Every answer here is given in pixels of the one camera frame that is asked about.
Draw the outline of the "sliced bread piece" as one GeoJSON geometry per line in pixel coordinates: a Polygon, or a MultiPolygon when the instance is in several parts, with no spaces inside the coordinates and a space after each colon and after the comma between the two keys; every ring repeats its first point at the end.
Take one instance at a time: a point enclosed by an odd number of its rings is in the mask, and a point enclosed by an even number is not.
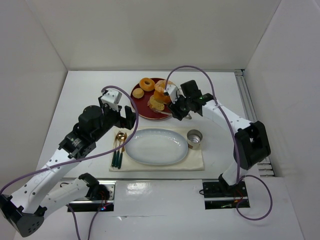
{"type": "Polygon", "coordinates": [[[147,106],[155,113],[160,113],[165,109],[165,105],[156,101],[154,95],[149,98],[147,106]]]}

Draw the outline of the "metal tongs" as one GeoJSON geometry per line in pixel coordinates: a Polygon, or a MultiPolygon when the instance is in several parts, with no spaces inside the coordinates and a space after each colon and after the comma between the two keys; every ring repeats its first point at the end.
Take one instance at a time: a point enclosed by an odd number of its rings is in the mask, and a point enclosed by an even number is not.
{"type": "MultiPolygon", "coordinates": [[[[165,112],[165,111],[160,111],[160,110],[157,110],[155,108],[152,108],[151,109],[153,112],[155,113],[159,113],[159,114],[164,114],[164,115],[168,115],[168,116],[171,116],[173,117],[174,115],[171,113],[171,112],[165,112]]],[[[192,116],[188,113],[186,116],[183,117],[184,119],[187,119],[187,120],[191,120],[192,119],[192,116]]]]}

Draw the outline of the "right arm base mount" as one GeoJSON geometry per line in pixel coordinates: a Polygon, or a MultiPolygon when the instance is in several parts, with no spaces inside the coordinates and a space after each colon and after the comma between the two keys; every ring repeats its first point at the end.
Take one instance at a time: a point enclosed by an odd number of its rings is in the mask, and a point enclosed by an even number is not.
{"type": "Polygon", "coordinates": [[[199,194],[204,197],[206,210],[250,208],[247,187],[241,181],[236,187],[223,190],[218,181],[203,181],[199,194]]]}

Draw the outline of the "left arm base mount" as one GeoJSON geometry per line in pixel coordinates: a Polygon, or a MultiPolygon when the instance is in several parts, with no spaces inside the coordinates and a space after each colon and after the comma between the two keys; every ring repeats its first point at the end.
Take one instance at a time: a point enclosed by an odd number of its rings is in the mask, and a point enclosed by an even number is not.
{"type": "Polygon", "coordinates": [[[99,180],[99,184],[102,185],[102,188],[94,198],[81,197],[68,204],[74,212],[114,211],[116,182],[112,180],[99,180]]]}

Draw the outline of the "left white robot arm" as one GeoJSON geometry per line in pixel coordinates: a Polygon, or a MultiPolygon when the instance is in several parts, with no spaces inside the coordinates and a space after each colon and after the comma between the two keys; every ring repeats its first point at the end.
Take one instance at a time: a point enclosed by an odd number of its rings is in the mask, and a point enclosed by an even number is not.
{"type": "Polygon", "coordinates": [[[45,218],[74,200],[108,199],[109,190],[89,173],[52,191],[80,159],[96,148],[97,141],[112,127],[131,130],[138,126],[138,113],[131,107],[124,107],[125,117],[122,117],[118,100],[101,96],[98,101],[99,105],[90,105],[83,110],[72,131],[39,173],[14,193],[0,195],[0,212],[23,238],[35,233],[45,218]]]}

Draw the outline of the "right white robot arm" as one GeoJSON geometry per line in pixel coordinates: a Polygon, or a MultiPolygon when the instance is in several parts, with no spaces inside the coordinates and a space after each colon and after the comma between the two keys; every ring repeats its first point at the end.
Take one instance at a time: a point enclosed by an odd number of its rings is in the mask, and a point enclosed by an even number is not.
{"type": "Polygon", "coordinates": [[[164,94],[170,97],[168,108],[173,118],[181,121],[190,112],[194,112],[230,132],[234,163],[218,178],[223,192],[234,189],[249,169],[271,154],[262,122],[240,117],[221,104],[214,93],[202,94],[195,80],[187,81],[180,87],[167,82],[164,94]]]}

